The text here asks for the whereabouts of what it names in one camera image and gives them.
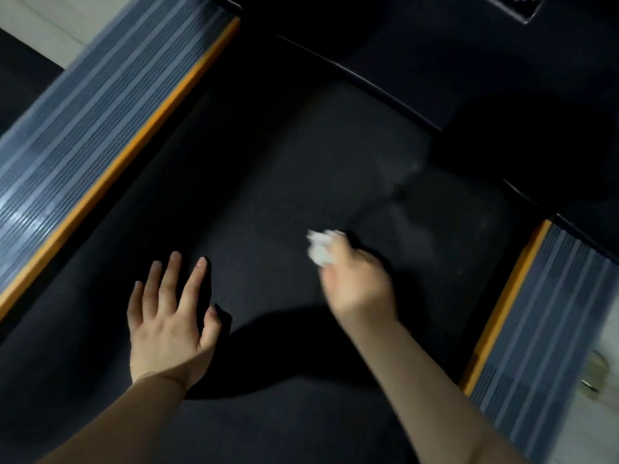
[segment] orange edge strip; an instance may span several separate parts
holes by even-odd
[[[99,177],[97,182],[90,187],[88,192],[76,204],[63,222],[48,237],[35,255],[28,261],[23,269],[11,281],[11,284],[0,295],[0,320],[11,310],[17,299],[26,291],[35,278],[50,262],[69,236],[77,229],[82,220],[94,208],[105,192],[112,186],[127,166],[133,161],[153,135],[159,130],[170,114],[191,91],[205,72],[211,67],[218,56],[225,50],[240,26],[240,19],[235,17],[219,37],[215,40],[205,54],[197,61],[196,65],[185,75],[182,81],[161,104],[157,111],[146,122],[142,129],[114,159],[110,166]]]
[[[473,356],[469,360],[466,370],[462,375],[462,379],[460,380],[460,388],[468,397],[473,394],[477,381],[482,374],[482,369],[488,361],[490,352],[494,348],[496,339],[501,333],[501,329],[505,324],[505,320],[512,306],[514,306],[518,292],[520,292],[522,284],[527,278],[531,265],[540,247],[542,247],[542,242],[544,242],[544,238],[546,238],[550,230],[550,226],[552,226],[552,223],[546,220],[533,232],[529,243],[522,249],[522,253],[514,266],[514,270],[512,270],[511,275],[509,275],[505,288],[503,288],[503,292],[486,324],[484,333],[479,338]]]

